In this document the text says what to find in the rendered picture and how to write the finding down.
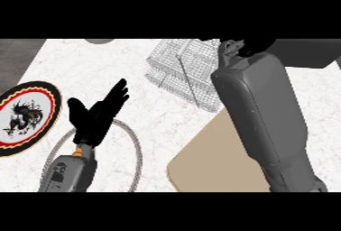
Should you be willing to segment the round plate with dragon print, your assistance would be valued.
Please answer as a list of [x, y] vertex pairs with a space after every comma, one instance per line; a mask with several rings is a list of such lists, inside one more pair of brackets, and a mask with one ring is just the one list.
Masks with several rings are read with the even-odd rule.
[[46, 136], [63, 109], [63, 94], [46, 81], [30, 81], [0, 96], [0, 157], [30, 149]]

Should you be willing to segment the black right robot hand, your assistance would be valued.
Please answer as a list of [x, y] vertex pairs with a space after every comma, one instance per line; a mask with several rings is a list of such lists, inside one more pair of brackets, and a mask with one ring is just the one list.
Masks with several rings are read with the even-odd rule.
[[240, 41], [226, 41], [223, 54], [228, 57], [234, 57], [235, 55], [238, 55], [243, 58], [250, 58], [254, 54], [266, 51], [275, 41], [275, 39], [244, 39]]

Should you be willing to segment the tan tray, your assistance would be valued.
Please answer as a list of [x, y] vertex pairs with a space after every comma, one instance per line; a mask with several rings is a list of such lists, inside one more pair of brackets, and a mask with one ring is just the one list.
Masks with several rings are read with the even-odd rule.
[[167, 175], [181, 192], [269, 192], [225, 108], [170, 161]]

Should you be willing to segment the dark grey appliance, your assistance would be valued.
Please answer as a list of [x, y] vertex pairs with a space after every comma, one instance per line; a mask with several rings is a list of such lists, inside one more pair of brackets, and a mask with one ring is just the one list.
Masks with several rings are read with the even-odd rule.
[[285, 67], [324, 69], [341, 57], [341, 39], [277, 39], [266, 52]]

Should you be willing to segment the dark grey panel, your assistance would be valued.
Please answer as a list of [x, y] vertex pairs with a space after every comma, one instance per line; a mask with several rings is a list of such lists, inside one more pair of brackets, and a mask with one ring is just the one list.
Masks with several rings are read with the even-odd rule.
[[0, 39], [0, 91], [18, 84], [45, 42], [46, 39]]

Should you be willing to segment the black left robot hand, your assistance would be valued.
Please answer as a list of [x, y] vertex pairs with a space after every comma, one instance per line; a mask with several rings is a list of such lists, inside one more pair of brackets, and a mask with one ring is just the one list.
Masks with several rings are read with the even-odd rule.
[[104, 100], [98, 101], [92, 108], [86, 108], [76, 97], [68, 99], [70, 122], [76, 128], [76, 144], [85, 143], [95, 148], [102, 143], [114, 118], [129, 98], [128, 81], [122, 79]]

